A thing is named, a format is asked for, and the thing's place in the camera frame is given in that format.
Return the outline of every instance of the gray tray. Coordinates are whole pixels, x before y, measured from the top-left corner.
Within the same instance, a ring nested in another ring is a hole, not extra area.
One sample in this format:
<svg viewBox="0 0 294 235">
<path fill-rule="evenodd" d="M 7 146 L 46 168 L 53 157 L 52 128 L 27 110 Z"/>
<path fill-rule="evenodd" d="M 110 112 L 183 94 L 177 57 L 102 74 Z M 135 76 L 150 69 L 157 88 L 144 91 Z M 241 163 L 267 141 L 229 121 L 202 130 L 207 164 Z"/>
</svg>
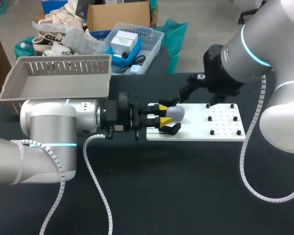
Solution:
<svg viewBox="0 0 294 235">
<path fill-rule="evenodd" d="M 20 57 L 6 77 L 0 102 L 19 115 L 28 99 L 95 98 L 109 95 L 111 55 Z"/>
</svg>

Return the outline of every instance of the teal plastic bag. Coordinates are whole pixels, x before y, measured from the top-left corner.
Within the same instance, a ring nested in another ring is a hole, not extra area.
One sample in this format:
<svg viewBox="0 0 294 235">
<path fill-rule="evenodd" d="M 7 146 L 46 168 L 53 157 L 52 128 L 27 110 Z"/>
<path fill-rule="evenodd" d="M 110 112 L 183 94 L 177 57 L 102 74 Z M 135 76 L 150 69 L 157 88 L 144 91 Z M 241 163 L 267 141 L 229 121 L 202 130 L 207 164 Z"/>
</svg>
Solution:
<svg viewBox="0 0 294 235">
<path fill-rule="evenodd" d="M 151 11 L 154 11 L 157 7 L 157 2 L 158 0 L 149 0 L 149 4 L 150 4 L 150 9 Z"/>
<path fill-rule="evenodd" d="M 20 41 L 14 47 L 14 53 L 16 58 L 22 56 L 35 56 L 37 55 L 36 51 L 34 50 L 33 42 L 34 36 L 27 37 L 26 40 Z"/>
<path fill-rule="evenodd" d="M 167 19 L 164 26 L 154 28 L 157 31 L 164 32 L 161 44 L 169 50 L 169 69 L 167 73 L 174 73 L 179 53 L 181 51 L 188 23 L 178 23 Z"/>
</svg>

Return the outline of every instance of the office chair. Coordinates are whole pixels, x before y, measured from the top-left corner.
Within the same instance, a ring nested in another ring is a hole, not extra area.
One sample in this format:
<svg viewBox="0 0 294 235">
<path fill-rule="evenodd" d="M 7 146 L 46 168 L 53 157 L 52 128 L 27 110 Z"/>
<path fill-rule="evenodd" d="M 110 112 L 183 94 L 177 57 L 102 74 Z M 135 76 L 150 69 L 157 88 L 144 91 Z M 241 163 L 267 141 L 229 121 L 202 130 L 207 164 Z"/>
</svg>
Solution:
<svg viewBox="0 0 294 235">
<path fill-rule="evenodd" d="M 260 7 L 262 7 L 263 5 L 265 5 L 267 1 L 262 1 Z M 254 15 L 256 14 L 256 12 L 259 10 L 259 8 L 257 9 L 253 9 L 253 10 L 249 10 L 249 11 L 245 11 L 241 13 L 241 16 L 239 17 L 239 24 L 245 24 L 245 18 L 244 16 L 249 16 L 249 15 Z"/>
</svg>

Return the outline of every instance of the white platform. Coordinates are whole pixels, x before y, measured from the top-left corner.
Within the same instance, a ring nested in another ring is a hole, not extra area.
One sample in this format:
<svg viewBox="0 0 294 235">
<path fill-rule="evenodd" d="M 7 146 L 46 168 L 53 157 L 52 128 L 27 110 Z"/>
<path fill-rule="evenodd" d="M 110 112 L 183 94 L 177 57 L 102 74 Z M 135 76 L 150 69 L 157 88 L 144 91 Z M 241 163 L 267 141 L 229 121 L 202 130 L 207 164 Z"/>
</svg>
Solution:
<svg viewBox="0 0 294 235">
<path fill-rule="evenodd" d="M 182 127 L 175 136 L 160 134 L 158 129 L 147 128 L 147 140 L 149 141 L 244 141 L 245 132 L 238 106 L 234 104 L 217 104 L 206 108 L 206 104 L 178 104 L 185 109 Z"/>
</svg>

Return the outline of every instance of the concrete floor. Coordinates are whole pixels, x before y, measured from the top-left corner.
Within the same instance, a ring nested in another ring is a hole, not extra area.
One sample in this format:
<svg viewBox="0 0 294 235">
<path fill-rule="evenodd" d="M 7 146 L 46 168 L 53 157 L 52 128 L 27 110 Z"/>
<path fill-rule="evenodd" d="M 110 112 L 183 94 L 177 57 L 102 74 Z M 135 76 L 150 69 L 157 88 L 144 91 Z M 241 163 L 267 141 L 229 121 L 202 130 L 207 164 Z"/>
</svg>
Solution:
<svg viewBox="0 0 294 235">
<path fill-rule="evenodd" d="M 212 44 L 225 44 L 240 29 L 237 19 L 242 7 L 232 2 L 158 1 L 158 25 L 163 25 L 167 18 L 189 23 L 176 72 L 203 71 L 202 55 L 207 48 Z M 0 16 L 0 40 L 12 65 L 15 63 L 15 44 L 26 36 L 37 34 L 31 26 L 31 21 L 41 8 L 40 0 L 9 0 L 7 12 Z"/>
</svg>

